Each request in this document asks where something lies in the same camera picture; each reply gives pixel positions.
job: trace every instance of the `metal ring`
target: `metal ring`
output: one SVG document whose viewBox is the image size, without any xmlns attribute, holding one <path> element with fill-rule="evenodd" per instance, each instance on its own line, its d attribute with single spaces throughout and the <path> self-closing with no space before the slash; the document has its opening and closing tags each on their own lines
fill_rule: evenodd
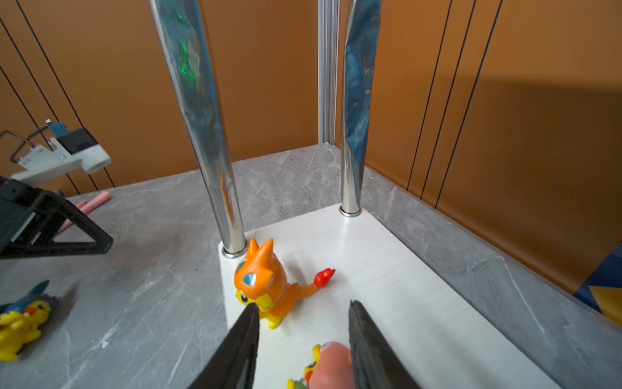
<svg viewBox="0 0 622 389">
<path fill-rule="evenodd" d="M 344 210 L 343 210 L 343 208 L 341 207 L 341 205 L 339 206 L 339 212 L 340 212 L 343 216 L 345 216 L 345 217 L 356 217 L 356 216 L 360 215 L 362 211 L 363 211 L 363 208 L 359 207 L 359 208 L 358 208 L 358 212 L 355 212 L 355 213 L 348 213 L 348 212 L 346 212 L 346 211 L 344 211 Z"/>
<path fill-rule="evenodd" d="M 248 240 L 246 240 L 246 243 L 244 244 L 244 248 L 243 248 L 242 250 L 238 251 L 237 253 L 233 253 L 233 254 L 228 253 L 228 252 L 225 250 L 225 247 L 224 247 L 224 246 L 223 246 L 223 249 L 222 249 L 223 255 L 224 255 L 226 258 L 230 258 L 230 259 L 232 259 L 232 260 L 234 260 L 234 259 L 236 259 L 236 258 L 239 258 L 239 257 L 241 257 L 241 256 L 244 256 L 244 255 L 246 254 L 246 252 L 247 252 L 247 251 L 248 251 Z"/>
</svg>

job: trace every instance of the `white board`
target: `white board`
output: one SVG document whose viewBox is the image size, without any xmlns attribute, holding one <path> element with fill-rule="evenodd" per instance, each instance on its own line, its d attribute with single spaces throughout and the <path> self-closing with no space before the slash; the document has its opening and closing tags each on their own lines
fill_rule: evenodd
<svg viewBox="0 0 622 389">
<path fill-rule="evenodd" d="M 261 321 L 254 388 L 285 388 L 288 379 L 302 378 L 316 344 L 349 346 L 351 300 L 363 303 L 422 388 L 558 388 L 365 210 L 347 218 L 333 205 L 247 237 L 260 246 L 274 239 L 289 283 L 310 284 L 319 271 L 337 270 L 326 289 L 297 302 L 277 329 Z M 220 257 L 229 328 L 244 309 L 233 284 L 240 261 Z"/>
</svg>

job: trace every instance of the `marble tabletop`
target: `marble tabletop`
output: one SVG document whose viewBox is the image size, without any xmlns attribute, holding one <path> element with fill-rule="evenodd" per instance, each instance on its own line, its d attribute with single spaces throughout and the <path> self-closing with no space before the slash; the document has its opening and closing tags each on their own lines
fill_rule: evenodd
<svg viewBox="0 0 622 389">
<path fill-rule="evenodd" d="M 321 144 L 234 163 L 244 228 L 338 203 L 339 161 Z M 0 365 L 0 388 L 186 388 L 224 338 L 220 236 L 200 173 L 110 192 L 90 214 L 114 238 L 106 255 L 0 261 L 0 303 L 44 279 L 63 296 L 41 339 Z M 560 386 L 620 387 L 619 327 L 371 169 L 361 201 Z"/>
</svg>

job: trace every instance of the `pink marker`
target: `pink marker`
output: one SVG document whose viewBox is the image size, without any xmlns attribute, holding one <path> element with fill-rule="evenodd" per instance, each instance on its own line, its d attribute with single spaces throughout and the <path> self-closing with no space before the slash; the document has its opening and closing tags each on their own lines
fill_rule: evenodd
<svg viewBox="0 0 622 389">
<path fill-rule="evenodd" d="M 79 203 L 77 207 L 78 209 L 82 211 L 82 213 L 86 215 L 110 199 L 112 199 L 112 195 L 109 192 L 102 192 L 89 202 L 83 201 Z M 63 225 L 60 227 L 57 233 L 63 232 L 64 230 L 67 229 L 67 227 L 69 227 L 72 224 L 73 224 L 72 222 L 70 222 L 69 220 L 66 220 L 65 223 L 63 223 Z"/>
</svg>

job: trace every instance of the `toy eye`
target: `toy eye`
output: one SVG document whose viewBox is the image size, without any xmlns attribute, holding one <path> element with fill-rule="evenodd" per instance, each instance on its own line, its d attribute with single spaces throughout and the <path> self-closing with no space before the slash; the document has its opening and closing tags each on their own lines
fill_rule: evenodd
<svg viewBox="0 0 622 389">
<path fill-rule="evenodd" d="M 257 281 L 257 275 L 255 273 L 247 274 L 244 276 L 244 280 L 242 281 L 244 284 L 248 286 L 255 286 L 255 282 Z"/>
<path fill-rule="evenodd" d="M 246 261 L 242 261 L 239 263 L 238 268 L 235 270 L 235 272 L 239 272 L 239 270 L 242 268 L 242 266 L 244 266 L 244 264 L 246 263 Z"/>
</svg>

